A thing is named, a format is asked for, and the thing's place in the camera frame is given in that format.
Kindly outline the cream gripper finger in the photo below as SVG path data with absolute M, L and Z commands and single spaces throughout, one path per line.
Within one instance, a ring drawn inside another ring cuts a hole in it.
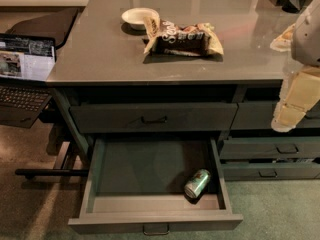
M 306 113 L 278 103 L 273 113 L 271 128 L 276 132 L 289 132 L 304 118 Z

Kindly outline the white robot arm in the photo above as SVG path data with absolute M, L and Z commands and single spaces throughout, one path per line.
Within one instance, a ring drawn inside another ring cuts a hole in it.
M 312 0 L 270 48 L 291 52 L 292 59 L 302 64 L 284 74 L 271 121 L 273 130 L 289 132 L 320 101 L 320 0 Z

